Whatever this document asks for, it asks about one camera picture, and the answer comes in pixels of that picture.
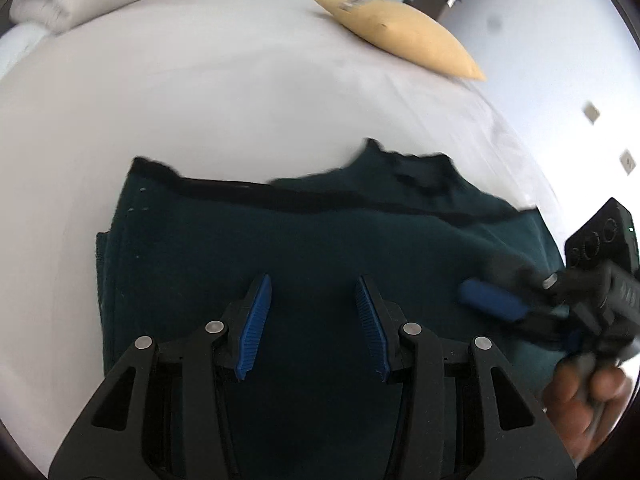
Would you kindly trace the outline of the person's right hand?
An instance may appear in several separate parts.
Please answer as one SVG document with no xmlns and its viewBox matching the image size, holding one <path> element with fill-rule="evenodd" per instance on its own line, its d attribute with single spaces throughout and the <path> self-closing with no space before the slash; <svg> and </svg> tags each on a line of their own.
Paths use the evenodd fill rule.
<svg viewBox="0 0 640 480">
<path fill-rule="evenodd" d="M 596 452 L 617 424 L 631 398 L 634 383 L 617 366 L 602 367 L 587 382 L 577 365 L 563 360 L 542 392 L 541 402 L 567 453 L 578 465 Z"/>
</svg>

